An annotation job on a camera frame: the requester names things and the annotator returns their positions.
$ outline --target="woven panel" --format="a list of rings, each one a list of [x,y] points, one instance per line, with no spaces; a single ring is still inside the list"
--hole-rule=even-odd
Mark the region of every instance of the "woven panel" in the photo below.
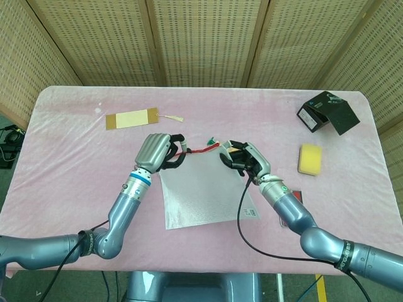
[[[389,176],[403,218],[403,129],[382,141]]]
[[[381,127],[403,112],[403,2],[384,1],[321,85],[359,90]]]
[[[156,86],[134,0],[30,0],[85,85]]]
[[[260,0],[155,0],[169,86],[239,87]]]
[[[19,1],[0,1],[0,20],[0,107],[27,126],[41,90],[81,82]]]
[[[307,89],[366,0],[272,0],[249,86]]]

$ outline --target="white label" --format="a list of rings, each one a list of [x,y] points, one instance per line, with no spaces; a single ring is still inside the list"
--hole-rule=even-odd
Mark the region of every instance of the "white label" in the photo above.
[[[244,209],[244,214],[248,217],[256,217],[256,212],[254,209]]]
[[[305,109],[302,108],[298,115],[310,129],[313,129],[317,125],[316,121]]]

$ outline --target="black box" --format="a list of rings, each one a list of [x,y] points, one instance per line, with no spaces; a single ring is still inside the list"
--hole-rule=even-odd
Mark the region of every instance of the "black box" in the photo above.
[[[305,102],[297,115],[312,133],[330,121],[338,134],[342,135],[360,122],[347,101],[329,91]]]

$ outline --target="blue ring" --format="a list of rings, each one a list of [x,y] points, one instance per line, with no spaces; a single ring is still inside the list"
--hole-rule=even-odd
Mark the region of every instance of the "blue ring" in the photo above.
[[[141,181],[143,181],[143,182],[145,182],[146,184],[148,184],[149,186],[151,186],[151,182],[148,181],[147,179],[145,179],[144,177],[141,177],[141,176],[139,176],[139,175],[137,175],[137,174],[134,174],[134,173],[130,173],[130,176],[131,176],[131,177],[134,177],[134,178],[137,178],[137,179],[140,179]]]

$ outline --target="sponge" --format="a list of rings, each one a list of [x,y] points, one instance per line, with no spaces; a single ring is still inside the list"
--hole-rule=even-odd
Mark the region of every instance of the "sponge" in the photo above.
[[[299,173],[318,175],[321,173],[322,148],[305,143],[300,149]]]

